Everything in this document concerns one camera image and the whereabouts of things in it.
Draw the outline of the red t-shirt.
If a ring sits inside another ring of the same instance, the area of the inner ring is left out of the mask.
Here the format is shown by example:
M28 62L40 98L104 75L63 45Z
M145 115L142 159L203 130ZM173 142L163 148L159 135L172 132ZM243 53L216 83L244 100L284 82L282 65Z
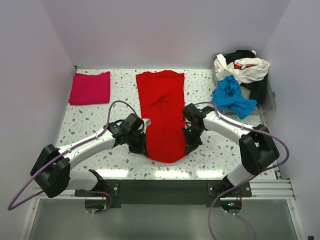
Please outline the red t-shirt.
M141 116L150 119L147 127L147 156L162 163L183 158L186 145L183 129L185 74L172 70L136 75Z

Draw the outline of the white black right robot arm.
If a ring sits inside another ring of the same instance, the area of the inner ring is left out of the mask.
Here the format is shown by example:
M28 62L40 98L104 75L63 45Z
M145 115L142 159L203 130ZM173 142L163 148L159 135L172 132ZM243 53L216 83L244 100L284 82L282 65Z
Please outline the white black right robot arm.
M215 111L213 107L198 109L192 103L184 107L182 114L189 121L182 129L186 155L203 144L201 135L204 131L216 132L239 146L241 163L223 178L220 185L223 190L259 175L280 156L268 128L263 124L241 124Z

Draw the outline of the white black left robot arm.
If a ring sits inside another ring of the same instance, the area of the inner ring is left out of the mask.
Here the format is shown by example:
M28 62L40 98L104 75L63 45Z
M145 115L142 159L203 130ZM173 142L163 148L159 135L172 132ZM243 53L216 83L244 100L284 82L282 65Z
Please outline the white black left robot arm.
M131 113L126 119L107 123L96 133L71 143L55 147L47 145L41 151L30 175L42 191L54 198L65 190L79 190L98 195L107 189L103 177L93 169L76 171L75 167L88 158L119 145L128 145L131 153L145 155L149 118Z

